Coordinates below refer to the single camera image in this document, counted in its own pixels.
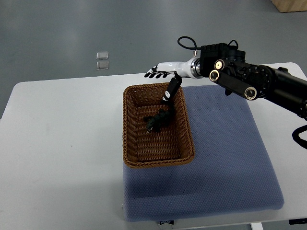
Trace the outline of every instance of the robotic arm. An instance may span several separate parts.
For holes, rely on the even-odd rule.
[[[180,43],[182,38],[190,39],[194,47],[183,46]],[[201,50],[201,57],[194,55],[187,62],[160,63],[145,74],[149,78],[165,78],[174,74],[164,94],[164,101],[176,94],[182,77],[209,77],[212,82],[225,88],[226,95],[235,93],[247,100],[264,98],[307,120],[307,81],[292,76],[287,69],[245,63],[245,52],[238,50],[235,40],[229,44],[201,47],[197,47],[195,41],[186,36],[180,37],[177,42],[184,48]],[[307,149],[307,141],[299,137],[304,131],[307,131],[307,126],[298,128],[292,136],[294,141]]]

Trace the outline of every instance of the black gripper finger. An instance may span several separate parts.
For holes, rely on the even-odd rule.
[[[160,78],[162,76],[162,73],[159,73],[155,78]]]

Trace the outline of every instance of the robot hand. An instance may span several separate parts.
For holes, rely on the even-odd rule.
[[[174,61],[174,62],[163,62],[152,67],[145,77],[149,78],[166,78],[170,74],[177,74],[180,77],[189,77],[194,79],[203,78],[199,73],[200,59],[199,57],[193,57],[187,62]]]

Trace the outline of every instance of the wicker basket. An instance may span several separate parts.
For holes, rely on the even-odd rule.
[[[123,95],[123,160],[131,168],[181,165],[193,160],[195,149],[184,94],[179,88],[174,99],[175,116],[160,132],[146,132],[145,116],[159,109],[168,83],[134,85]]]

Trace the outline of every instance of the blue cushion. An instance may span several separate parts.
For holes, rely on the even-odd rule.
[[[183,87],[195,145],[186,165],[123,164],[127,221],[280,209],[284,204],[247,101],[220,86]]]

